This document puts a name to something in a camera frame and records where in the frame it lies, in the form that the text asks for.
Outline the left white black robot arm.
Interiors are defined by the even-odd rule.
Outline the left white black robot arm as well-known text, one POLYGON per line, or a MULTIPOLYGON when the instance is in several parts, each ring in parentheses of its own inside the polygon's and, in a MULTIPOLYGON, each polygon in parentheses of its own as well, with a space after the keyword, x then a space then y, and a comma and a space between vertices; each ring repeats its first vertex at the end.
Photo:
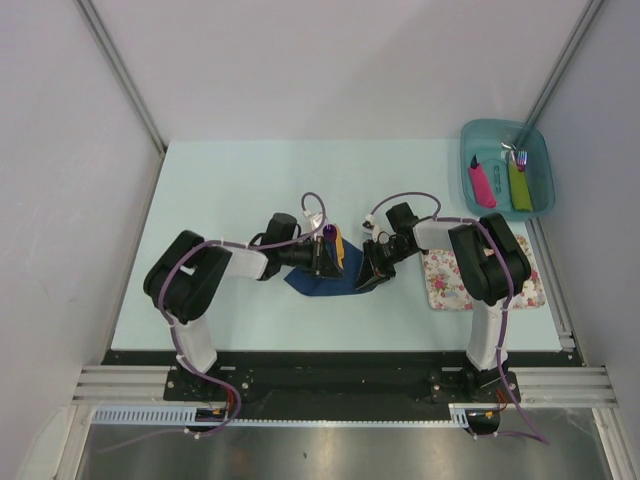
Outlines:
POLYGON ((346 278, 346 245, 339 228, 321 214, 307 216, 311 231, 302 232, 296 218, 275 213, 264 232, 247 244, 207 241, 182 231, 147 273, 143 291, 169 324, 178 363, 189 371, 186 387, 197 398, 214 397, 220 374, 211 369, 217 352, 205 314, 229 277, 266 281, 284 267, 315 284, 346 278))

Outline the green rolled napkin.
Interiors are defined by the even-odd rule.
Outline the green rolled napkin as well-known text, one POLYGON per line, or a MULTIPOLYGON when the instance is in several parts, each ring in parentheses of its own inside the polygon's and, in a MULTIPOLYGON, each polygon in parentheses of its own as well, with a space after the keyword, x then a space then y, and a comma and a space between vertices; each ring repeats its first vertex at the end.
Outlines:
POLYGON ((532 212, 533 204, 526 180, 526 175, 513 163, 508 164, 510 196, 515 211, 532 212))

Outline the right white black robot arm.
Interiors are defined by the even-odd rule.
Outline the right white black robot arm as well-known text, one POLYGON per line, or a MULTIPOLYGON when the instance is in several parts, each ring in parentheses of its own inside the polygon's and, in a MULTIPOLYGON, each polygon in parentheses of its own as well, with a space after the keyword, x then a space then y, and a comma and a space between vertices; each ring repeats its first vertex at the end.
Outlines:
POLYGON ((472 298, 473 319, 465 362, 451 389, 484 401, 508 385, 504 345, 509 305, 531 277, 531 265, 504 217, 492 213, 478 220, 419 218, 406 202, 386 213, 393 233, 384 242, 373 232, 363 243, 355 288, 375 288, 396 276, 395 265, 433 249, 454 254, 459 275, 472 298))

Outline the floral cloth mat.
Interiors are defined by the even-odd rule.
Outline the floral cloth mat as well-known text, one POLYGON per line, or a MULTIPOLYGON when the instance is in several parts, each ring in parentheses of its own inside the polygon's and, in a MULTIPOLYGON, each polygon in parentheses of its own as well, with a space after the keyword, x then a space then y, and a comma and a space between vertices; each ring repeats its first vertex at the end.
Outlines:
MULTIPOLYGON (((534 309, 546 304, 546 295, 533 251, 522 235, 516 235, 531 266, 531 276, 510 302, 510 309, 534 309)), ((423 255, 423 268, 429 305, 437 311, 472 309, 472 297, 463 285, 452 251, 434 249, 423 255)))

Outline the aluminium rail frame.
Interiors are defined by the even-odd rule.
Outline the aluminium rail frame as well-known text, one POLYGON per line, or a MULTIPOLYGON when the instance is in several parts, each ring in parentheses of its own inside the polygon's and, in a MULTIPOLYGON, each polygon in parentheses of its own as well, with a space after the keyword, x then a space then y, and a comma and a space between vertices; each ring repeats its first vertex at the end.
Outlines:
MULTIPOLYGON (((450 352, 467 343, 470 317, 428 306, 422 263, 402 262, 371 294, 307 298, 281 279, 231 278, 208 318, 232 326, 224 352, 450 352)), ((93 405, 82 479, 620 479, 617 413, 601 368, 571 354, 513 354, 522 405, 501 415, 494 439, 463 428, 465 406, 436 420, 238 420, 197 439, 187 416, 207 394, 172 380, 167 352, 110 355, 83 369, 74 398, 93 405)))

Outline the iridescent fork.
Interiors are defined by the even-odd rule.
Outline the iridescent fork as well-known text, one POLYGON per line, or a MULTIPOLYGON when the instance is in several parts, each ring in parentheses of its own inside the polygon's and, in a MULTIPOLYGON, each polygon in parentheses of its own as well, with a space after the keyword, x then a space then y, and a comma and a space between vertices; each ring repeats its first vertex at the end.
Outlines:
POLYGON ((528 163, 528 152, 526 150, 514 150, 513 163, 519 172, 525 172, 528 163))

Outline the gold knife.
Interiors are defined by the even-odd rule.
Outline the gold knife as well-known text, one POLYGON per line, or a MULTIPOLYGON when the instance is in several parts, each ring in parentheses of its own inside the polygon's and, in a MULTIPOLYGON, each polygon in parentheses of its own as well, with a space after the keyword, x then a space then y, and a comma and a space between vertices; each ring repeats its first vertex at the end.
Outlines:
POLYGON ((334 247, 335 247, 336 264, 340 269, 343 269, 344 258, 345 258, 344 242, 341 235, 341 231, 337 225, 334 226, 334 230, 335 230, 334 247))

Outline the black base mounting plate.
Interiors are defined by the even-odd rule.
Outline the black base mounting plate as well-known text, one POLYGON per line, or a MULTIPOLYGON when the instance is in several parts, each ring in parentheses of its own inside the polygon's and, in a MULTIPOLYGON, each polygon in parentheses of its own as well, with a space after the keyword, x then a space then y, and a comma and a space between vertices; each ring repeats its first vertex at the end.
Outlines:
POLYGON ((451 389, 465 362, 450 352, 224 352, 210 370, 240 394, 243 420, 436 420, 449 403, 494 403, 451 389))

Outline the purple spoon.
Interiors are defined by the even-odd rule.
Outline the purple spoon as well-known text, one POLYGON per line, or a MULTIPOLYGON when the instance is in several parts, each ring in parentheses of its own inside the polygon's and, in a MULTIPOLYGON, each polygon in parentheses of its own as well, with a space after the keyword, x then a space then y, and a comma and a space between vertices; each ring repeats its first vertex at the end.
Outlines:
POLYGON ((327 242, 335 242, 337 239, 337 228, 333 224, 326 224, 323 228, 323 237, 327 242))

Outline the dark blue paper napkin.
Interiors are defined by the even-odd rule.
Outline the dark blue paper napkin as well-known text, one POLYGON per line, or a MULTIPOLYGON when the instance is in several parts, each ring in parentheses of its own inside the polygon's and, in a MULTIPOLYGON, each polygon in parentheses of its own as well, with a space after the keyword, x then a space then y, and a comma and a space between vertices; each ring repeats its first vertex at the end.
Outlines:
POLYGON ((308 297, 336 297, 367 293, 373 288, 356 289, 356 280, 360 273, 363 252, 347 240, 345 249, 343 276, 339 279, 315 277, 298 268, 284 277, 284 281, 298 293, 308 297))

